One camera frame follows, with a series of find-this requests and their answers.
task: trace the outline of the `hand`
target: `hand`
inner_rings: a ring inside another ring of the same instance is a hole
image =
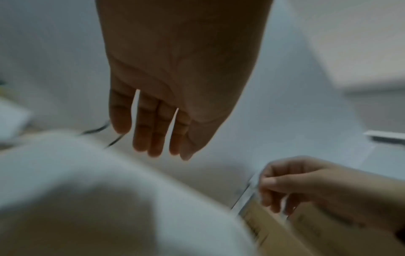
[[[405,182],[331,162],[295,157],[269,163],[259,183],[262,204],[291,215],[302,202],[314,202],[351,221],[396,232],[405,225]]]
[[[271,0],[98,0],[111,68],[110,119],[133,146],[188,160],[227,119],[251,74]]]

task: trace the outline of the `palm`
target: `palm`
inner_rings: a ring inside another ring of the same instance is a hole
[[[265,2],[253,8],[264,17]],[[162,153],[178,108],[170,152],[189,159],[232,112],[253,68],[265,19],[254,12],[237,18],[222,14],[225,3],[210,3],[209,13],[201,16],[192,1],[97,2],[111,67],[110,118],[117,132],[130,130],[132,101],[140,90],[137,151]],[[215,11],[221,15],[207,18]],[[241,34],[247,20],[250,30]],[[258,29],[252,30],[252,23]]]

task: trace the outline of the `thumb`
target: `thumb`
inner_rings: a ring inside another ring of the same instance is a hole
[[[193,120],[181,142],[181,159],[188,161],[197,151],[204,148],[224,121],[225,119],[221,119],[210,123],[200,123]]]
[[[264,178],[260,182],[260,188],[285,194],[310,193],[317,187],[314,181],[313,173],[289,174]]]

